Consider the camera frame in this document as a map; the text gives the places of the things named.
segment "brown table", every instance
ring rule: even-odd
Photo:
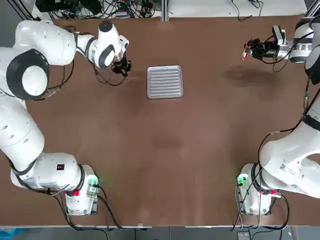
[[[291,39],[300,18],[114,20],[130,41],[130,76],[118,87],[100,84],[90,64],[77,54],[75,72],[58,94],[28,102],[45,136],[44,150],[73,154],[79,163],[92,166],[103,178],[121,225],[232,225],[236,176],[246,163],[257,160],[267,133],[298,121],[307,80],[303,64],[289,63],[272,73],[271,65],[251,57],[241,61],[243,45],[251,37],[266,39],[273,25],[281,25]],[[57,24],[96,35],[99,22]],[[182,67],[182,98],[147,98],[146,70],[159,65]],[[50,84],[61,76],[62,67],[52,67]],[[118,80],[112,75],[112,81]],[[53,198],[14,187],[3,155],[0,163],[0,225],[66,225]],[[289,224],[320,225],[318,199],[285,195],[292,211]],[[106,225],[102,206],[98,216],[73,221]],[[281,225],[285,218],[286,207],[279,200],[261,224]],[[257,218],[245,223],[256,224]]]

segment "metal tray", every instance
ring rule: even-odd
[[[180,98],[184,94],[180,66],[151,66],[146,74],[150,99]]]

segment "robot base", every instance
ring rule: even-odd
[[[88,165],[82,165],[82,167],[84,170],[84,182],[78,195],[69,196],[65,194],[67,212],[70,216],[90,216],[98,213],[98,198],[87,195],[87,191],[90,188],[89,176],[95,175],[95,173]]]
[[[254,165],[252,163],[246,164],[240,175],[237,177],[237,186],[236,186],[236,200],[238,209],[240,209],[242,202],[241,214],[243,215],[268,215],[270,214],[270,205],[271,205],[271,194],[264,195],[261,194],[256,188],[252,185],[248,190],[250,184],[252,183],[252,169]],[[258,184],[260,184],[260,177],[256,178]]]

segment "green light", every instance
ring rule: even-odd
[[[238,185],[241,185],[241,186],[246,185],[247,184],[247,180],[248,180],[248,174],[241,173],[237,177]]]

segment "white robotic arm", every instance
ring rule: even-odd
[[[283,30],[274,26],[274,41],[262,43],[257,39],[251,40],[245,45],[242,57],[251,54],[259,60],[273,58],[274,61],[281,61],[289,58],[294,63],[305,63],[309,79],[314,85],[318,84],[319,20],[318,17],[305,17],[298,22],[292,43],[286,40]],[[259,164],[247,164],[243,167],[238,176],[238,187],[245,214],[268,213],[271,197],[278,197],[278,190],[320,198],[320,165],[308,158],[320,153],[319,142],[320,96],[317,94],[292,132],[279,140],[266,143],[259,152]]]
[[[12,48],[0,47],[0,149],[11,166],[11,180],[28,189],[66,192],[70,215],[95,211],[98,178],[88,165],[66,153],[44,153],[45,139],[29,115],[25,100],[41,98],[48,87],[49,65],[67,65],[76,51],[96,67],[112,67],[127,76],[129,41],[108,20],[99,25],[98,39],[68,32],[50,22],[22,21]]]

